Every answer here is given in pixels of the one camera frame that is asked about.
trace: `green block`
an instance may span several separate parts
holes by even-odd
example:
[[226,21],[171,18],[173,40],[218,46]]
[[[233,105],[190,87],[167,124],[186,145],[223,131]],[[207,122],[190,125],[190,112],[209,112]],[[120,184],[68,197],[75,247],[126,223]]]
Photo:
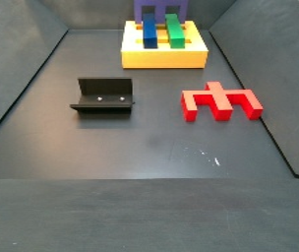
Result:
[[166,26],[171,48],[186,48],[186,34],[177,14],[166,15]]

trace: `gray wall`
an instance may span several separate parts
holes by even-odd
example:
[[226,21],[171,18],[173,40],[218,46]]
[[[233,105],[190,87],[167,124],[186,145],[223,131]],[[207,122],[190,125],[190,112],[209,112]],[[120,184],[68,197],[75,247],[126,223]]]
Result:
[[299,1],[238,0],[210,31],[299,174]]
[[67,27],[36,0],[0,0],[0,120]]
[[[39,0],[71,29],[122,30],[134,20],[132,0]],[[187,17],[209,29],[237,0],[190,0]]]

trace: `white speck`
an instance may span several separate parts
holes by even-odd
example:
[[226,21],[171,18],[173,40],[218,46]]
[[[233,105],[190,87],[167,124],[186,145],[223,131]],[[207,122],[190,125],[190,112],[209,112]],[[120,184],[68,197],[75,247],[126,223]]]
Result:
[[218,166],[221,166],[219,161],[218,161],[218,158],[215,158],[215,162],[217,162]]

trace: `plastic piece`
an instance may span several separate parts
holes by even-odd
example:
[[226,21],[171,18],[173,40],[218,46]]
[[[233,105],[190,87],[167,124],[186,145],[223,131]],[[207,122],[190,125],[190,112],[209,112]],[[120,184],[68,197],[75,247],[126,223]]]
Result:
[[143,15],[143,43],[144,48],[158,48],[158,35],[154,14]]
[[187,122],[195,121],[197,106],[209,105],[217,121],[230,120],[231,104],[241,104],[250,120],[262,116],[262,105],[251,90],[223,90],[219,82],[209,82],[206,91],[183,91],[182,106]]
[[71,108],[79,112],[131,112],[132,80],[130,78],[79,78],[82,98]]
[[177,14],[166,15],[171,48],[186,48],[186,35]]
[[166,23],[166,13],[168,6],[179,7],[179,20],[183,24],[187,20],[187,0],[134,0],[134,19],[135,24],[142,24],[143,7],[155,7],[156,24]]

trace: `toy block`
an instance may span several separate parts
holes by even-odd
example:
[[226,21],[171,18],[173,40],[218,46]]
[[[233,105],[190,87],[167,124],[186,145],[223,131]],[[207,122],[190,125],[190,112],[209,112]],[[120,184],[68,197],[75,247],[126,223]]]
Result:
[[144,48],[158,48],[158,35],[154,14],[143,15],[143,43]]
[[79,78],[82,98],[71,108],[79,112],[131,112],[132,80],[130,78]]
[[171,48],[186,48],[186,35],[177,14],[166,15]]
[[197,106],[209,105],[217,121],[230,120],[231,104],[241,104],[250,120],[262,116],[262,105],[251,90],[223,90],[219,82],[209,82],[205,91],[183,91],[182,107],[187,122],[195,121]]
[[143,7],[155,7],[156,24],[166,23],[166,10],[168,6],[179,6],[179,21],[183,24],[187,20],[187,0],[134,0],[135,24],[142,24]]
[[158,26],[158,49],[143,46],[143,28],[134,21],[124,25],[122,43],[123,68],[205,68],[207,47],[193,21],[183,24],[186,48],[171,48],[166,26]]

